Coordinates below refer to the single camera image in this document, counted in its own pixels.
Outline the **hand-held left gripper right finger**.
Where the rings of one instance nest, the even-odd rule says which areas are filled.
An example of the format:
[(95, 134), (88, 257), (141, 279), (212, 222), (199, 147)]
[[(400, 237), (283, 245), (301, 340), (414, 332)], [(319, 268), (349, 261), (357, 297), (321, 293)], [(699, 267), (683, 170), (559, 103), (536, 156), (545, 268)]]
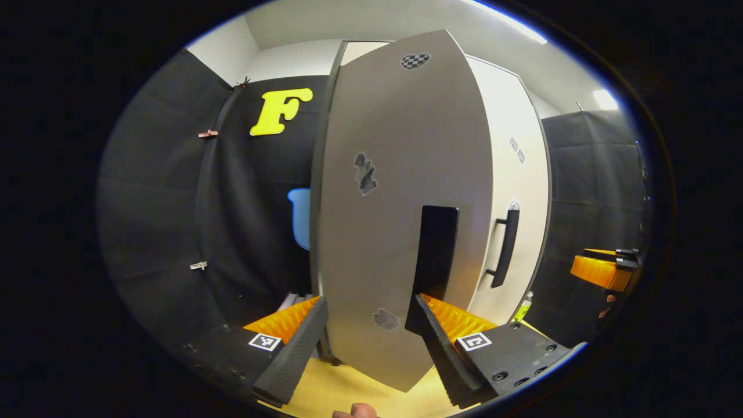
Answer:
[(413, 331), (423, 339), (449, 402), (461, 409), (512, 398), (575, 355), (525, 323), (496, 326), (422, 293), (413, 299)]

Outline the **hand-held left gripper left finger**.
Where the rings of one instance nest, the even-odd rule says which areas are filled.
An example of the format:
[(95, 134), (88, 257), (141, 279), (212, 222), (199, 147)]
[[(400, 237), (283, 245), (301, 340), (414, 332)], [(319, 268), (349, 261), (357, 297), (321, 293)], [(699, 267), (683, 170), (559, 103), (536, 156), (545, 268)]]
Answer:
[(329, 319), (323, 296), (249, 325), (221, 325), (181, 345), (189, 367), (241, 401), (290, 403)]

